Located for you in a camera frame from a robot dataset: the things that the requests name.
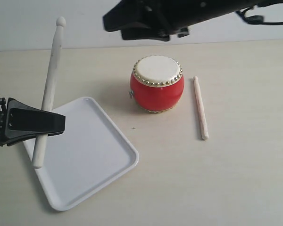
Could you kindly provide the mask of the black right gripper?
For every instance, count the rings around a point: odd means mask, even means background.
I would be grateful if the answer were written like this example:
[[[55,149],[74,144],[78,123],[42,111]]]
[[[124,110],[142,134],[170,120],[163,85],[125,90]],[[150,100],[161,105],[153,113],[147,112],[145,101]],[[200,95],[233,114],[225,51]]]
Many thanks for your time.
[[[171,35],[189,35],[188,27],[175,28],[162,10],[160,0],[121,0],[103,18],[104,30],[121,30],[123,40],[170,41]]]

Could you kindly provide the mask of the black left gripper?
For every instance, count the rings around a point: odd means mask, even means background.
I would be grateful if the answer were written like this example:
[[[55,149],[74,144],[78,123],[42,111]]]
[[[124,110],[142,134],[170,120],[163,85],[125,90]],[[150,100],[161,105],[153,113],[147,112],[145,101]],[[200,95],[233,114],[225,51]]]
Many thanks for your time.
[[[12,146],[40,135],[63,134],[65,124],[64,115],[0,97],[0,146]]]

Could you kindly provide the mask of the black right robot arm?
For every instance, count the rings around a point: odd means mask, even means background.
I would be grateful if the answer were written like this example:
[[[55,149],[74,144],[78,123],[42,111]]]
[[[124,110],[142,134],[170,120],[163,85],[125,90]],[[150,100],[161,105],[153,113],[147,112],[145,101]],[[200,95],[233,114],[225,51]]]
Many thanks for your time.
[[[249,25],[283,25],[266,22],[264,16],[246,16],[254,7],[283,4],[283,0],[122,0],[103,17],[107,32],[121,33],[123,40],[170,41],[185,37],[189,26],[235,13]]]

